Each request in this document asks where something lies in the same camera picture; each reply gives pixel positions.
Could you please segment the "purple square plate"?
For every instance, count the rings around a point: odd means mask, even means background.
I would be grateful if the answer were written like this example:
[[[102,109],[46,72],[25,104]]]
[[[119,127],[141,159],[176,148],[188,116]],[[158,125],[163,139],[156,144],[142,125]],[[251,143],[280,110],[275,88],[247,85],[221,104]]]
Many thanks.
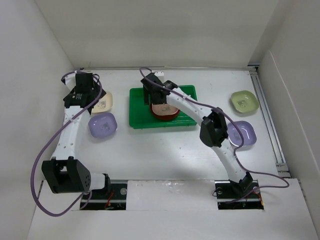
[[[253,126],[249,122],[243,120],[235,121],[235,124],[241,131],[244,139],[243,146],[238,149],[238,151],[250,150],[257,142],[257,136]],[[231,122],[227,124],[227,134],[233,150],[242,143],[239,132]]]
[[[112,136],[118,124],[115,116],[110,112],[103,112],[93,116],[88,122],[91,136],[96,139],[104,139]]]

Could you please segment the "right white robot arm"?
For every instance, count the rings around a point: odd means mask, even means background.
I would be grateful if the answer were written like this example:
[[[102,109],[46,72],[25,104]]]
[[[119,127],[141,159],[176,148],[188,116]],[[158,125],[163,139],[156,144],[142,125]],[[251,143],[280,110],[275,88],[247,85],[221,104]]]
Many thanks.
[[[167,80],[162,83],[154,72],[144,75],[141,83],[146,103],[168,104],[188,115],[200,126],[199,138],[204,145],[216,153],[224,166],[234,198],[247,197],[251,191],[253,178],[236,159],[228,140],[227,123],[223,111],[199,103],[172,81]]]

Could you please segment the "pink square plate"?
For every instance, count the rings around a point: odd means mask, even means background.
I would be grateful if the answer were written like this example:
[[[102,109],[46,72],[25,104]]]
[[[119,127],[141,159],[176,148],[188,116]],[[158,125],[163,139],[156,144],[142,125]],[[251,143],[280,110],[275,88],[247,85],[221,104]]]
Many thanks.
[[[157,116],[171,116],[179,112],[179,110],[176,107],[166,103],[151,104],[150,108],[151,108],[151,111]]]

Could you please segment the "beige square plate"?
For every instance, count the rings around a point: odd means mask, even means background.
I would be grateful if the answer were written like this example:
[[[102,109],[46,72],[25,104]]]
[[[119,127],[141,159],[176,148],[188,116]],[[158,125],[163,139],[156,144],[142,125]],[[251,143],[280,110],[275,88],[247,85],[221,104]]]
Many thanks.
[[[94,105],[91,110],[92,114],[108,112],[113,107],[113,95],[107,91],[105,95]]]

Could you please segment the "green square plate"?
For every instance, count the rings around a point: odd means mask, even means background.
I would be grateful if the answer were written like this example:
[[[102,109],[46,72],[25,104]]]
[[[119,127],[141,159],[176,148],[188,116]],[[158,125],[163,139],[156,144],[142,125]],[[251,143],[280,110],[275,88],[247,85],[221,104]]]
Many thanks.
[[[248,90],[241,90],[232,93],[230,101],[235,111],[239,114],[252,114],[260,107],[256,96]]]

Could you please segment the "red round plate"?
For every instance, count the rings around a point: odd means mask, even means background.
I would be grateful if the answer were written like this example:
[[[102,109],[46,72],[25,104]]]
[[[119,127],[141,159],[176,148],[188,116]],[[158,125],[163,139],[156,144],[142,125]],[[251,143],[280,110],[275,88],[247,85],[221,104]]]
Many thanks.
[[[174,118],[176,118],[177,116],[178,116],[178,114],[180,113],[180,110],[179,110],[179,112],[178,113],[176,113],[176,114],[174,114],[174,115],[167,115],[167,116],[159,116],[159,115],[156,115],[156,114],[154,114],[153,112],[152,112],[152,110],[151,110],[151,104],[149,105],[149,109],[150,109],[150,112],[151,112],[151,114],[155,117],[155,118],[157,118],[157,119],[159,119],[159,120],[162,120],[162,121],[171,121],[171,120],[173,120]]]

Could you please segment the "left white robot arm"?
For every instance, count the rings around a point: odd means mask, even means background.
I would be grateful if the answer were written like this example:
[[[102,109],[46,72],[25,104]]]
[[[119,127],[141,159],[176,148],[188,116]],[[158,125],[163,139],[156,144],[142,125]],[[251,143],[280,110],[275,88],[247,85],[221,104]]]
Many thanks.
[[[105,91],[97,74],[76,72],[65,76],[63,83],[70,93],[63,98],[64,128],[50,160],[42,162],[42,173],[54,194],[94,191],[100,198],[111,194],[106,173],[92,173],[80,161],[82,138],[87,130],[93,107]]]

